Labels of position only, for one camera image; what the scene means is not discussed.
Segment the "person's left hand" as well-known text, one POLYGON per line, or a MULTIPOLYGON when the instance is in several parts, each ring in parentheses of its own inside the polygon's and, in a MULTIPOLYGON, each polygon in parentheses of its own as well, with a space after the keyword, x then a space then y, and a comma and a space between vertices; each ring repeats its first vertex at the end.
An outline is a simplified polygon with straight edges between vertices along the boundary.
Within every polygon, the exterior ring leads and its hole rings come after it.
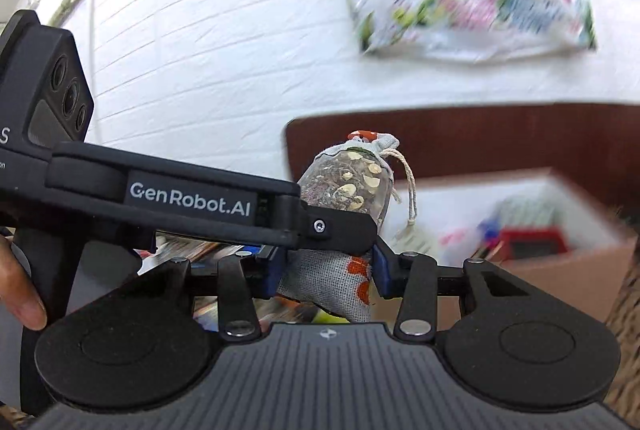
POLYGON ((1 302, 6 309, 30 330, 45 328, 46 309, 5 237, 1 237, 0 266, 1 302))

